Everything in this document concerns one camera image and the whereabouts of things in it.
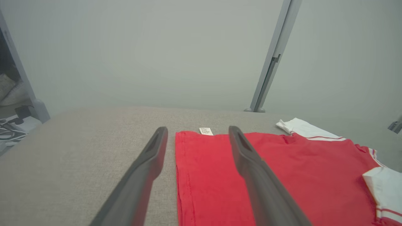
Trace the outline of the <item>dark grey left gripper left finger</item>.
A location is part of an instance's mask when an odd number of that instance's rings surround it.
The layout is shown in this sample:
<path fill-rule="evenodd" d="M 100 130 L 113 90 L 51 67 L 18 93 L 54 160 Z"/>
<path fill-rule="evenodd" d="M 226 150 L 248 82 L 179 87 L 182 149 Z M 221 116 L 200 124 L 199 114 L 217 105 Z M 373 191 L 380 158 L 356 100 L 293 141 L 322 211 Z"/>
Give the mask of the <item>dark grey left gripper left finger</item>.
<path fill-rule="evenodd" d="M 144 225 L 152 184 L 163 169 L 167 139 L 168 129 L 159 127 L 113 189 L 90 225 Z"/>

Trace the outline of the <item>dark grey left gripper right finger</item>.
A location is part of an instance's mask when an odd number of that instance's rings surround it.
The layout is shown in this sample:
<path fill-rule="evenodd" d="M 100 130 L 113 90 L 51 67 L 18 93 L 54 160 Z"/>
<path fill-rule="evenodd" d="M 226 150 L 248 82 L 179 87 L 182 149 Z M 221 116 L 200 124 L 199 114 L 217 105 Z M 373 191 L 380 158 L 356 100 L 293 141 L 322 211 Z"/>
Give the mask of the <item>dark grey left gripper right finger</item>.
<path fill-rule="evenodd" d="M 229 127 L 236 169 L 247 186 L 257 226 L 310 226 L 311 222 L 240 128 Z"/>

